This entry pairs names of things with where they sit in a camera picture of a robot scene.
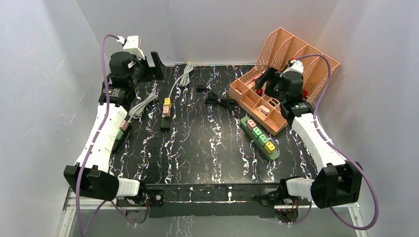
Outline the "pink plug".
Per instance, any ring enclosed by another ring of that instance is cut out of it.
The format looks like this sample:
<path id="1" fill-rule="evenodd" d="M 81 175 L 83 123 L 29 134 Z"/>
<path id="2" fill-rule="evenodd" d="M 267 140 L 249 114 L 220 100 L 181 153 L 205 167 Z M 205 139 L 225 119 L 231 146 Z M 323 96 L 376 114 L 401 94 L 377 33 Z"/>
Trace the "pink plug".
<path id="1" fill-rule="evenodd" d="M 246 127 L 249 131 L 252 131 L 256 127 L 256 123 L 252 119 L 249 119 L 246 121 Z"/>
<path id="2" fill-rule="evenodd" d="M 128 126 L 129 126 L 129 122 L 126 121 L 126 120 L 123 120 L 122 123 L 120 124 L 120 130 L 121 131 L 126 131 Z"/>

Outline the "green plug adapter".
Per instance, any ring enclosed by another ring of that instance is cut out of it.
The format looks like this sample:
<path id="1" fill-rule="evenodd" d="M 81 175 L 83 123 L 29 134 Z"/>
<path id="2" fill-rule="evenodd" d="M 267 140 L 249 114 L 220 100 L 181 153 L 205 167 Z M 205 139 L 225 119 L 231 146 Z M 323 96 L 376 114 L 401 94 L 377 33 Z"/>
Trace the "green plug adapter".
<path id="1" fill-rule="evenodd" d="M 258 139 L 260 135 L 262 135 L 261 130 L 257 126 L 252 129 L 251 133 L 256 139 Z"/>
<path id="2" fill-rule="evenodd" d="M 260 135 L 260 137 L 257 139 L 260 146 L 264 147 L 265 144 L 269 141 L 269 139 L 264 135 Z"/>

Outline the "black power strip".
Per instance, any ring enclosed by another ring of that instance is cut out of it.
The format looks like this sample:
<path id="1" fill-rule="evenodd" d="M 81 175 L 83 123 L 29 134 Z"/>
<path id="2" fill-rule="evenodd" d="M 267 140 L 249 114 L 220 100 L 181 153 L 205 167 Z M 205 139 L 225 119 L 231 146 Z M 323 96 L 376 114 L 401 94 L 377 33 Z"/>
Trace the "black power strip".
<path id="1" fill-rule="evenodd" d="M 160 122 L 161 131 L 170 131 L 171 129 L 171 116 L 162 113 L 162 119 Z"/>
<path id="2" fill-rule="evenodd" d="M 132 129 L 132 125 L 129 124 L 127 130 L 124 131 L 125 133 L 124 133 L 122 139 L 121 140 L 116 140 L 115 139 L 114 144 L 113 144 L 113 147 L 112 147 L 112 150 L 111 150 L 111 154 L 114 154 L 114 153 L 116 153 L 119 150 L 119 148 L 121 147 L 121 145 L 123 144 L 123 142 L 125 141 L 125 139 L 128 137 L 129 132 L 131 131 L 131 129 Z"/>

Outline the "green power strip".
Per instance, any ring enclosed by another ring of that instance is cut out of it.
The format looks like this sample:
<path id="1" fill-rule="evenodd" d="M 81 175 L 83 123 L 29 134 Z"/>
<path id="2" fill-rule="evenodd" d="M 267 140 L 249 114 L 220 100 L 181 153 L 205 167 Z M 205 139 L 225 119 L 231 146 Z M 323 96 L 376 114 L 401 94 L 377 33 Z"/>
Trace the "green power strip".
<path id="1" fill-rule="evenodd" d="M 240 119 L 240 126 L 261 150 L 266 159 L 274 161 L 279 158 L 279 152 L 267 136 L 260 130 L 255 122 L 249 117 Z"/>

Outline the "yellow plug adapter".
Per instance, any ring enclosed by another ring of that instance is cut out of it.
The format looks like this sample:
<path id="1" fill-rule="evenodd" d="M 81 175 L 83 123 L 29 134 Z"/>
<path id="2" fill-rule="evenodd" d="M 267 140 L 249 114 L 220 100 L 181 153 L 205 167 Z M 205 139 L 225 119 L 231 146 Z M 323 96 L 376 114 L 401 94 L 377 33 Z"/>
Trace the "yellow plug adapter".
<path id="1" fill-rule="evenodd" d="M 164 106 L 167 106 L 169 108 L 172 107 L 172 102 L 171 102 L 170 98 L 167 97 L 167 98 L 164 99 Z"/>

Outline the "pink plug adapter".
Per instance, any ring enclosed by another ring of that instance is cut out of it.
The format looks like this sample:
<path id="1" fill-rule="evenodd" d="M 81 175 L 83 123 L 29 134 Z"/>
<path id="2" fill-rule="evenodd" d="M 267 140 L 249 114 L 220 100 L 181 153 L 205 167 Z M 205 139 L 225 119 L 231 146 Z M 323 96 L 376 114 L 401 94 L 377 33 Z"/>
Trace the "pink plug adapter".
<path id="1" fill-rule="evenodd" d="M 170 106 L 163 106 L 162 117 L 163 118 L 169 118 L 170 116 L 171 116 L 171 108 L 170 108 Z"/>

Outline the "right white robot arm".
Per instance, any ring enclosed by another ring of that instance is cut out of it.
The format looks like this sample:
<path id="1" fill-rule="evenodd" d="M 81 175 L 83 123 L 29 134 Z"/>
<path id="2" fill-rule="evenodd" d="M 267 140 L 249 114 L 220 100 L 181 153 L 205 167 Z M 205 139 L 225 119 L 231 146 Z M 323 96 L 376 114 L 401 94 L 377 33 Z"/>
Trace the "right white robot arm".
<path id="1" fill-rule="evenodd" d="M 332 148 L 331 140 L 314 119 L 314 109 L 303 97 L 303 75 L 288 68 L 280 72 L 269 67 L 257 80 L 256 89 L 266 85 L 267 95 L 279 101 L 282 117 L 306 145 L 316 162 L 314 179 L 290 177 L 280 181 L 271 195 L 284 204 L 297 198 L 313 201 L 318 208 L 330 208 L 358 201 L 362 175 L 358 164 L 351 164 Z"/>

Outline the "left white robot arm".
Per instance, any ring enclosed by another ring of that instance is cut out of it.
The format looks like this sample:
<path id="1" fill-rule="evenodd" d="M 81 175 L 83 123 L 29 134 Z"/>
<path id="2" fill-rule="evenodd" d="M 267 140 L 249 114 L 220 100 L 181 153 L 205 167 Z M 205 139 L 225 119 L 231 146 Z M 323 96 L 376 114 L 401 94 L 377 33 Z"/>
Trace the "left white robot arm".
<path id="1" fill-rule="evenodd" d="M 109 162 L 128 137 L 133 119 L 128 111 L 141 82 L 164 79 L 165 65 L 158 52 L 152 51 L 154 66 L 146 58 L 133 53 L 116 52 L 109 61 L 110 73 L 105 75 L 98 99 L 97 116 L 88 141 L 74 165 L 65 167 L 63 175 L 80 197 L 111 201 L 128 199 L 143 205 L 148 193 L 141 181 L 118 178 L 110 174 Z"/>

